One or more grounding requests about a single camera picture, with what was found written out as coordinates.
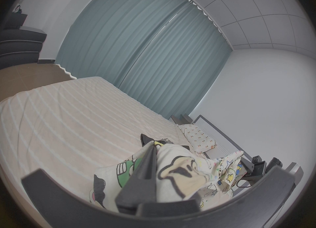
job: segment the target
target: pillow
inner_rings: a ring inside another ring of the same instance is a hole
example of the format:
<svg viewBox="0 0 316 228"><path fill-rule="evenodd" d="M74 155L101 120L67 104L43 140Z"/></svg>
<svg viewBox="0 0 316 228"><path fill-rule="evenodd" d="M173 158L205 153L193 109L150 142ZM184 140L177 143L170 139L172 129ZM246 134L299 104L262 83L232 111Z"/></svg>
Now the pillow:
<svg viewBox="0 0 316 228"><path fill-rule="evenodd" d="M215 139L205 134L195 124L178 125L196 153L203 153L216 147Z"/></svg>

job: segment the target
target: cartoon print fabric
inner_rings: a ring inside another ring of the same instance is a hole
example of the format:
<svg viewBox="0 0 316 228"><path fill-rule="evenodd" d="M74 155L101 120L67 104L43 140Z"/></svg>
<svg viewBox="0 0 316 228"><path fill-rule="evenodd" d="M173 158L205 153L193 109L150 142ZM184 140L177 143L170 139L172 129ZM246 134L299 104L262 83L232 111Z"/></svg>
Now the cartoon print fabric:
<svg viewBox="0 0 316 228"><path fill-rule="evenodd" d="M96 170L90 202L118 212L115 198L151 145L157 149L157 202L187 200L198 192L201 208L208 209L220 200L230 199L231 187L246 174L240 163L242 151L211 160L197 157L176 144L150 141L124 162Z"/></svg>
<svg viewBox="0 0 316 228"><path fill-rule="evenodd" d="M205 134L194 123L178 125L178 127L196 153L203 153L216 147L215 139Z"/></svg>

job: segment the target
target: bed sheet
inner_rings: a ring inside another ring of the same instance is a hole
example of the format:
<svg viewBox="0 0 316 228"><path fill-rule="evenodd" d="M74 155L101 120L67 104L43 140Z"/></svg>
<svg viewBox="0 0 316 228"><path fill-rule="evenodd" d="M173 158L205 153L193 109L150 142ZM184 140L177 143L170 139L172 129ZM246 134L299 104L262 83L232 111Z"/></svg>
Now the bed sheet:
<svg viewBox="0 0 316 228"><path fill-rule="evenodd" d="M141 133L192 150L175 124L100 77L20 92L0 103L0 113L0 165L31 205L21 178L38 168L89 201L95 169L137 152Z"/></svg>

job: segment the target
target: black cylinder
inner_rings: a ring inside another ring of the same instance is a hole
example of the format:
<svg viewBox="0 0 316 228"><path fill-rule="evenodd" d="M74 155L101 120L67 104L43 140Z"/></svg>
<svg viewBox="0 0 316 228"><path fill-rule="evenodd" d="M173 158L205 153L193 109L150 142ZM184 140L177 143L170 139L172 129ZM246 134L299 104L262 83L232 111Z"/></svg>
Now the black cylinder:
<svg viewBox="0 0 316 228"><path fill-rule="evenodd" d="M282 167L283 164L282 164L282 162L279 159L274 157L273 159L271 159L271 161L267 165L267 167L265 169L265 173L269 172L271 170L271 168L274 167L274 166Z"/></svg>

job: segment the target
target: curtain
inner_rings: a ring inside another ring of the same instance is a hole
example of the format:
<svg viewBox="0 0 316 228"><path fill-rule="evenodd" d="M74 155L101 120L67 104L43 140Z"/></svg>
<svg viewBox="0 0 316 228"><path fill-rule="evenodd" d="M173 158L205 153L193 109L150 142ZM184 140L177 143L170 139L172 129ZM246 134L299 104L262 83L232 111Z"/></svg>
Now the curtain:
<svg viewBox="0 0 316 228"><path fill-rule="evenodd" d="M188 0L92 0L70 27L56 63L101 76L165 118L189 114L231 48Z"/></svg>

